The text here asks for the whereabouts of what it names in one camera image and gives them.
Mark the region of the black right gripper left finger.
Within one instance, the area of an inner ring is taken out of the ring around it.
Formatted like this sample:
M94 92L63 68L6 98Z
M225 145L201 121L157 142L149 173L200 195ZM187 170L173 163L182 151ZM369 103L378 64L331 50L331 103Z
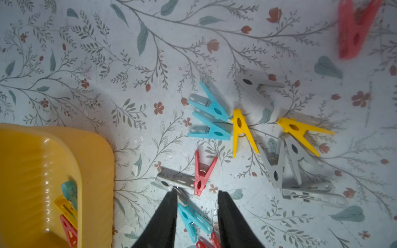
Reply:
M168 192L133 248L173 248L177 222L177 191Z

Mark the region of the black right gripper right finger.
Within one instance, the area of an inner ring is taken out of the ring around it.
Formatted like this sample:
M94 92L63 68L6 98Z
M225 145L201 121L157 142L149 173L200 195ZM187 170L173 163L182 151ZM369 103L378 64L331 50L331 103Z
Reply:
M231 196L218 192L218 223L222 248L264 248Z

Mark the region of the yellow storage box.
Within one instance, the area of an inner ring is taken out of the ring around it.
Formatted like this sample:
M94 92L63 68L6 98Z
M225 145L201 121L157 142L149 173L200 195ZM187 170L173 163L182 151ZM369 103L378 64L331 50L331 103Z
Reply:
M98 134L1 124L1 247L68 247L55 200L70 180L78 191L77 247L111 247L113 178L113 150Z

